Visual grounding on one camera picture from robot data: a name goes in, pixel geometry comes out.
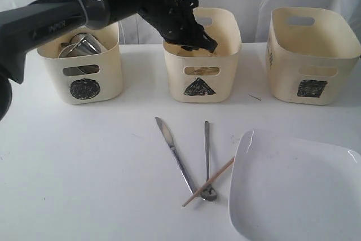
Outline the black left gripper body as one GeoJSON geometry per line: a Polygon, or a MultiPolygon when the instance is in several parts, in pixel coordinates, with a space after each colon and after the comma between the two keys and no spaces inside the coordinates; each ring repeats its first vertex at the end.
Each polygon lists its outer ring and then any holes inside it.
{"type": "Polygon", "coordinates": [[[168,43],[203,46],[204,27],[193,14],[198,5],[198,0],[143,0],[138,14],[168,43]]]}

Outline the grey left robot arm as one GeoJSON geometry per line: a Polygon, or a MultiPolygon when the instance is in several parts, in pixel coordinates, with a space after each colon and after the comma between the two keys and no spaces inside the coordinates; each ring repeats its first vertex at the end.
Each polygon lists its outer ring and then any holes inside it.
{"type": "Polygon", "coordinates": [[[193,14],[199,0],[36,0],[1,12],[1,115],[12,101],[11,83],[24,81],[29,51],[85,26],[98,30],[140,15],[170,44],[213,52],[217,42],[193,14]]]}

